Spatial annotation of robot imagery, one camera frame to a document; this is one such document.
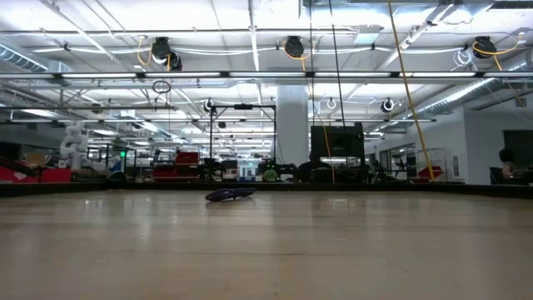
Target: hanging cord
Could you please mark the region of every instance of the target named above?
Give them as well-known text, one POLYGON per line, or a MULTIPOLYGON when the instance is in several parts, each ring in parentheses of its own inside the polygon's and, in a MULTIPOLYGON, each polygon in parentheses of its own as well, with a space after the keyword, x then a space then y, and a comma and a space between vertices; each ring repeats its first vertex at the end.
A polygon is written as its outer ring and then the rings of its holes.
POLYGON ((506 53, 509 53, 513 50, 515 50, 516 48, 518 48, 518 45, 520 45, 520 39, 522 38, 521 35, 518 36, 518 39, 516 40, 516 45, 514 47, 512 47, 511 49, 507 49, 507 50, 504 50, 504 51, 500 51, 500 52, 487 52, 487 51, 483 51, 483 50, 480 50, 478 48, 476 48, 476 45, 478 44, 478 42, 474 42, 474 44, 472 44, 472 48, 474 50, 476 50, 477 52, 479 53, 483 53, 485 55, 501 55, 501 54, 506 54, 506 53))
POLYGON ((391 25, 392 25, 392 30, 394 32, 394 40, 396 42, 396 50, 398 51, 398 58, 400 59, 400 67, 401 67, 401 74, 403 78, 403 84, 406 86, 406 93, 407 93, 407 99, 409 100, 409 107, 411 108, 411 113, 413 114, 413 118, 415 119, 416 130, 418 131, 418 137, 420 138, 420 144, 422 145, 422 151, 424 152, 424 158, 426 159, 427 168, 430 171, 431 181, 433 181, 435 180, 435 176, 433 175, 433 166, 431 166, 430 158, 427 155, 426 143, 424 142, 424 135, 422 134, 420 124, 418 123, 418 117, 416 116, 415 106, 413 105, 413 99, 411 98, 411 92, 409 92, 409 85, 407 84, 406 68, 403 64, 403 57, 401 56, 401 50, 400 50, 400 42, 398 42, 398 32, 396 31, 394 17, 392 16, 391 0, 386 0, 386 2, 389 7, 389 13, 391 15, 391 25))
MULTIPOLYGON (((501 72, 503 72, 503 69, 501 68, 501 65, 500 65, 500 62, 498 61, 498 57, 497 55, 493 56, 494 60, 496 61, 496 66, 498 66, 498 68, 500 69, 501 72)), ((516 95, 516 92, 515 92, 515 89, 511 86, 511 84, 509 82, 507 82, 507 84, 509 85, 509 88, 511 89, 511 91, 513 92, 513 96, 515 96, 515 99, 516 101, 518 101, 518 103, 523 107, 525 108, 526 107, 526 104, 522 102, 522 99, 520 99, 517 95, 516 95)))
POLYGON ((286 45, 286 41, 284 41, 283 44, 281 45, 281 47, 283 48, 283 52, 285 53, 285 55, 287 55, 287 57, 290 58, 290 59, 294 59, 294 60, 299 60, 299 61, 301 61, 301 68, 303 69, 303 72, 305 72, 305 71, 306 71, 306 59, 312 55, 312 53, 313 53, 313 48, 314 48, 313 41, 312 41, 312 36, 311 36, 311 53, 308 54, 306 57, 299 57, 299 58, 298 58, 298 57, 293 57, 293 56, 291 56, 289 53, 286 52, 286 50, 285 50, 285 45, 286 45))
MULTIPOLYGON (((313 3, 312 1, 310 1, 309 3, 310 7, 309 7, 309 41, 311 42, 311 72, 314 72, 314 55, 313 54, 313 50, 314 50, 314 44, 313 44, 313 21, 312 21, 312 14, 313 14, 313 3)), ((303 71, 305 72, 306 71, 306 64, 304 63, 304 60, 306 58, 303 58, 301 60, 301 67, 303 68, 303 71)), ((327 140, 327 131, 326 131, 326 124, 321 120, 320 118, 320 114, 317 113, 316 111, 316 107, 315 107, 315 77, 311 77, 311 88, 309 88, 309 84, 306 84, 307 85, 307 89, 309 90, 309 93, 311 94, 311 102, 313 103, 313 126, 315 126, 315 113, 316 115, 318 116, 318 118, 320 119, 321 123, 322 123, 322 129, 324 129, 324 140, 326 140, 326 149, 327 149, 327 156, 330 158, 330 163, 331 163, 331 150, 330 150, 330 143, 329 141, 327 140)), ((333 166, 331 166, 331 180, 333 181, 333 184, 335 184, 335 168, 333 166)))
MULTIPOLYGON (((339 55, 337 53, 336 48, 336 34, 335 34, 335 24, 333 23, 333 7, 331 5, 331 0, 329 0, 330 3, 330 15, 331 15, 331 33, 333 33, 333 47, 335 48, 335 64, 336 64, 336 80, 339 87, 339 102, 341 103, 341 115, 342 115, 342 130, 344 141, 347 141, 347 135, 346 135, 346 121, 344 119, 344 105, 342 104, 342 89, 341 89, 341 74, 340 74, 340 68, 339 68, 339 55)), ((346 154, 346 169, 348 169, 348 154, 346 154)))
MULTIPOLYGON (((140 50, 141 49, 141 45, 142 45, 142 40, 144 39, 144 37, 140 37, 139 38, 139 46, 137 47, 137 50, 140 50)), ((152 61, 152 46, 153 46, 153 42, 150 44, 150 52, 148 53, 148 61, 147 62, 144 62, 141 58, 141 52, 137 52, 137 59, 139 60, 139 62, 141 63, 141 65, 143 66, 147 66, 150 64, 150 62, 152 61)))

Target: dark floor edge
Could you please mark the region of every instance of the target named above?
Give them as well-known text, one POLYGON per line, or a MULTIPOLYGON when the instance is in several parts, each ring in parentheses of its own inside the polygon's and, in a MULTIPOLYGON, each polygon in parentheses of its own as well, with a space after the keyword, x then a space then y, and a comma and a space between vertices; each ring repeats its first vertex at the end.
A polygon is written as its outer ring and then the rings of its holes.
POLYGON ((440 192, 471 194, 504 198, 533 198, 533 187, 483 186, 466 184, 291 184, 262 182, 210 182, 210 183, 122 183, 112 189, 123 190, 176 190, 215 191, 221 188, 256 188, 258 191, 303 192, 440 192))
POLYGON ((262 182, 204 182, 204 183, 38 183, 0 184, 0 198, 54 193, 82 193, 121 190, 215 191, 221 188, 256 188, 258 191, 302 192, 439 192, 481 195, 504 198, 533 198, 533 187, 481 186, 465 184, 292 184, 262 182))

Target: floor board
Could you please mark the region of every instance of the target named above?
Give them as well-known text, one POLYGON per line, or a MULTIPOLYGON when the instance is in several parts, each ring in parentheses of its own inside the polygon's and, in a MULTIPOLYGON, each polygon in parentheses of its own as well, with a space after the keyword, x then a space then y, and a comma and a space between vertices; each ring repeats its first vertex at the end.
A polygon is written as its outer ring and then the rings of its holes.
POLYGON ((431 192, 0 200, 1 299, 532 299, 533 202, 431 192))

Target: red object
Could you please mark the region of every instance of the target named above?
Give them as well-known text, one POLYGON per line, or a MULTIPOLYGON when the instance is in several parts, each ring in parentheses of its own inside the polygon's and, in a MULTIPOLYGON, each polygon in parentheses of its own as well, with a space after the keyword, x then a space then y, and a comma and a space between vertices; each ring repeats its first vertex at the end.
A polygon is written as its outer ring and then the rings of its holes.
POLYGON ((70 169, 46 169, 42 171, 42 183, 69 183, 72 181, 72 171, 70 169))
POLYGON ((152 170, 152 178, 156 183, 172 183, 198 179, 198 152, 180 152, 174 165, 156 165, 152 170))
POLYGON ((37 183, 38 178, 30 177, 6 167, 0 167, 0 181, 9 181, 12 183, 37 183))
MULTIPOLYGON (((433 167, 433 176, 435 178, 438 178, 440 175, 442 175, 444 172, 442 172, 442 169, 440 166, 432 166, 433 167)), ((430 169, 428 167, 424 167, 420 172, 418 172, 418 178, 412 179, 414 183, 428 183, 431 180, 430 176, 430 169)))

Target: white pillar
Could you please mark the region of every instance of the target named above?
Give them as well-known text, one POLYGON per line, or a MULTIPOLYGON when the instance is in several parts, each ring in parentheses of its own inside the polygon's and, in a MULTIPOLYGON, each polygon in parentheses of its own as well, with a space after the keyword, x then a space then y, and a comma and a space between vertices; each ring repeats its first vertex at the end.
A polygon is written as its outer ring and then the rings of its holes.
POLYGON ((277 87, 277 163, 309 160, 306 86, 277 87))

